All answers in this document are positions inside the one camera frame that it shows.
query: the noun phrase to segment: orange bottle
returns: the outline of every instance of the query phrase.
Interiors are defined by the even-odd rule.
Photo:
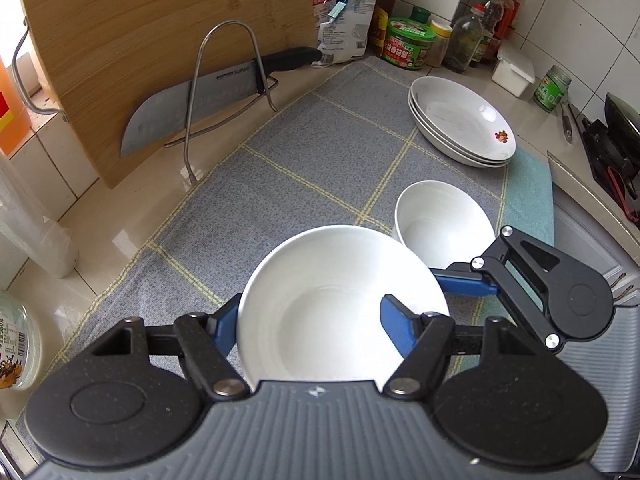
[[[31,118],[0,59],[0,150],[9,155],[31,127]]]

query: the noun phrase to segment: green lid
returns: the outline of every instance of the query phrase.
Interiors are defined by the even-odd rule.
[[[411,19],[420,23],[427,23],[429,16],[431,16],[431,13],[427,9],[418,7],[417,5],[414,6],[414,10],[411,13]]]
[[[391,18],[389,20],[390,33],[414,41],[433,41],[436,33],[424,23],[419,23],[409,18]]]

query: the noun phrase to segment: green jar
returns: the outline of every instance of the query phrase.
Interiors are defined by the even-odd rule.
[[[408,18],[391,18],[382,59],[407,70],[420,70],[436,33],[426,24]]]
[[[571,77],[558,65],[553,65],[540,81],[533,100],[547,112],[552,112],[569,89]]]

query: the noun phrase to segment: white bowl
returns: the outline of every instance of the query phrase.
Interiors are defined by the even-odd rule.
[[[380,324],[393,294],[416,314],[449,313],[431,271],[391,237],[326,226],[290,238],[260,263],[238,311],[238,353],[248,383],[375,380],[402,357]]]
[[[500,112],[469,88],[441,77],[421,77],[410,89],[418,109],[434,128],[487,160],[508,160],[515,134]]]
[[[402,192],[392,236],[433,269],[470,262],[495,240],[494,228],[478,203],[437,180],[411,184]]]
[[[473,168],[502,168],[509,163],[509,160],[495,164],[480,162],[479,160],[475,160],[469,158],[466,155],[463,155],[463,153],[460,153],[458,147],[454,146],[447,139],[441,137],[435,130],[424,123],[424,121],[418,116],[417,111],[414,109],[414,104],[412,104],[411,98],[409,98],[409,108],[412,115],[414,116],[416,126],[418,126],[418,129],[423,134],[425,139],[433,144],[436,149],[440,150],[442,153],[449,156],[453,160],[456,160],[460,164],[466,164],[467,166],[471,166]]]

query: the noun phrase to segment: wooden cutting board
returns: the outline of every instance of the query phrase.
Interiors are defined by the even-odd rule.
[[[247,23],[263,56],[316,44],[310,0],[22,0],[22,4],[52,90],[109,187],[162,144],[121,159],[120,141],[129,118],[151,95],[191,79],[200,43],[216,24],[232,18]],[[254,57],[246,31],[227,27],[209,41],[201,70],[209,73]]]

